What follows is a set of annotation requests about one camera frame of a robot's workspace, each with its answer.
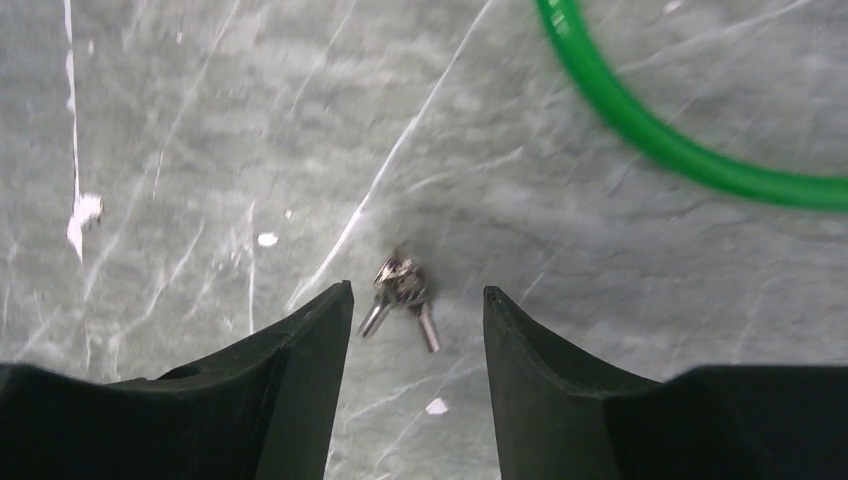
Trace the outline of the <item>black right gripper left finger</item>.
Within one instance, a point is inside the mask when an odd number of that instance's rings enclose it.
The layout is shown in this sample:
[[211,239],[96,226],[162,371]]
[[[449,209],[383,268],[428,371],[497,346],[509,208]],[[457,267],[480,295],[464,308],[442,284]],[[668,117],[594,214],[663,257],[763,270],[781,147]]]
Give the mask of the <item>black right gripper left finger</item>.
[[336,283],[220,351],[156,379],[94,384],[1,368],[5,479],[319,479],[354,297]]

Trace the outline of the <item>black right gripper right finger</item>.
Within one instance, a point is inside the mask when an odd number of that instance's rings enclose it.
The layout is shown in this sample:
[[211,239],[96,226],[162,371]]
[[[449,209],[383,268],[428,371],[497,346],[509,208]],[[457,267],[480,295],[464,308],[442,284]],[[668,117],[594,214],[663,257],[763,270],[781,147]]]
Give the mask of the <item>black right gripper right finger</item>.
[[843,366],[708,365],[640,377],[484,290],[505,479],[843,479]]

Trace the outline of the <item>small silver key pair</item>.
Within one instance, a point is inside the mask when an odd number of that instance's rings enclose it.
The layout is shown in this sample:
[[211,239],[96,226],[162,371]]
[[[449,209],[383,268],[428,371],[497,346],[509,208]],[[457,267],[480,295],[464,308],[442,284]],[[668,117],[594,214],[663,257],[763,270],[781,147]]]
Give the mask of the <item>small silver key pair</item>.
[[371,338],[393,310],[406,310],[415,318],[430,353],[441,349],[433,319],[432,282],[425,269],[410,255],[395,248],[378,270],[372,283],[373,303],[357,334]]

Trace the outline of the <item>green cable lock loop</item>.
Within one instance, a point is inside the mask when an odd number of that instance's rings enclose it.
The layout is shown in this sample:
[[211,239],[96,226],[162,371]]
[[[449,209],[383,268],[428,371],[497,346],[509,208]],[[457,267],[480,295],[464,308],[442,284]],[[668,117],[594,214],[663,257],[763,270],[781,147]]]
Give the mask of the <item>green cable lock loop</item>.
[[621,138],[658,165],[713,190],[807,210],[845,212],[847,179],[794,174],[744,163],[668,126],[619,82],[588,33],[578,3],[535,3],[540,23],[584,100]]

